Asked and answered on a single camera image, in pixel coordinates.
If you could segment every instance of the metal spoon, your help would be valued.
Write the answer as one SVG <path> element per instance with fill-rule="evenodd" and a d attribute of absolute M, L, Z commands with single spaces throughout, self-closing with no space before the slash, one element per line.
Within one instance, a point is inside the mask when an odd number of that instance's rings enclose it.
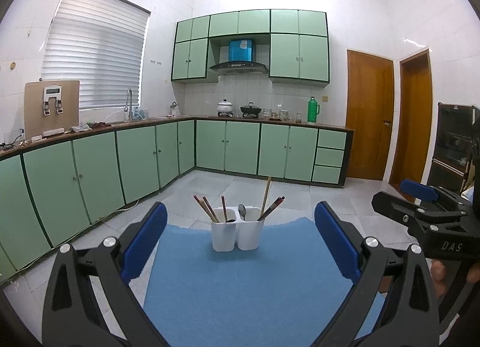
<path fill-rule="evenodd" d="M 240 214 L 241 219 L 245 221 L 245 217 L 247 216 L 247 209 L 242 204 L 239 204 L 238 206 L 238 213 Z"/>

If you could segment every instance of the window blind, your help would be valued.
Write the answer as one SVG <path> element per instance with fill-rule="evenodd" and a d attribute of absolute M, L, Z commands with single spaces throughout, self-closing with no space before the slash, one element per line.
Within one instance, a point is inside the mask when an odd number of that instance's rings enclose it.
<path fill-rule="evenodd" d="M 121 0 L 61 0 L 50 26 L 42 80 L 80 80 L 80 108 L 139 104 L 150 14 Z"/>

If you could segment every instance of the blue gripper pad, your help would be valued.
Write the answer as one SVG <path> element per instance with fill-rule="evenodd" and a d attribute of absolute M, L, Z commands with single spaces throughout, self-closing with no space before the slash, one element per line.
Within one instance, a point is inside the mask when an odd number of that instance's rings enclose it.
<path fill-rule="evenodd" d="M 328 209 L 318 203 L 315 207 L 315 225 L 327 244 L 337 267 L 345 278 L 355 284 L 361 276 L 359 269 L 359 255 L 347 235 Z"/>
<path fill-rule="evenodd" d="M 414 196 L 426 202 L 438 201 L 438 194 L 435 190 L 424 184 L 417 183 L 409 179 L 404 179 L 400 183 L 400 190 L 407 195 Z"/>
<path fill-rule="evenodd" d="M 138 222 L 138 224 L 142 224 L 142 227 L 123 253 L 123 268 L 120 276 L 126 284 L 131 279 L 140 276 L 148 257 L 167 225 L 166 222 L 167 208 L 163 203 L 156 203 L 142 222 Z"/>

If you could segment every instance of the white wall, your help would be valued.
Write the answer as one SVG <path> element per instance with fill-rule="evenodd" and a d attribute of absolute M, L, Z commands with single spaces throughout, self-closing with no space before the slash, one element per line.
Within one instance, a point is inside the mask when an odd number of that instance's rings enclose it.
<path fill-rule="evenodd" d="M 60 0 L 14 0 L 0 24 L 0 142 L 10 142 L 23 127 L 25 83 L 38 81 L 50 22 Z M 167 114 L 184 88 L 170 82 L 177 21 L 191 17 L 193 0 L 128 0 L 151 11 L 142 71 L 141 104 L 150 116 Z M 16 68 L 10 70 L 10 64 Z M 80 120 L 104 120 L 118 109 L 82 111 Z M 123 113 L 110 120 L 123 119 Z"/>
<path fill-rule="evenodd" d="M 393 27 L 394 54 L 403 60 L 430 51 L 433 118 L 422 182 L 430 172 L 438 103 L 480 104 L 480 20 L 468 0 L 386 0 Z M 395 62 L 395 117 L 384 180 L 390 177 L 399 117 L 400 73 Z"/>
<path fill-rule="evenodd" d="M 193 17 L 244 9 L 289 8 L 327 13 L 330 36 L 331 82 L 325 88 L 272 84 L 268 75 L 222 76 L 218 84 L 190 84 L 185 87 L 185 113 L 216 115 L 217 103 L 226 98 L 237 112 L 250 101 L 261 108 L 302 113 L 315 96 L 321 105 L 320 123 L 345 125 L 347 109 L 347 49 L 393 58 L 392 29 L 384 0 L 195 0 Z M 262 53 L 268 64 L 268 52 Z M 328 96 L 328 103 L 321 102 Z"/>

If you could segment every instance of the human hand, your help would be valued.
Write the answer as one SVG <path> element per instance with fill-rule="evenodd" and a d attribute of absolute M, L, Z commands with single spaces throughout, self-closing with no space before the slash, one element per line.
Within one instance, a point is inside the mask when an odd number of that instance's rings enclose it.
<path fill-rule="evenodd" d="M 430 268 L 431 278 L 433 280 L 433 288 L 437 298 L 443 296 L 447 292 L 447 287 L 443 280 L 447 274 L 445 265 L 440 260 L 432 260 Z M 468 283 L 476 283 L 480 281 L 480 263 L 475 263 L 466 275 Z"/>

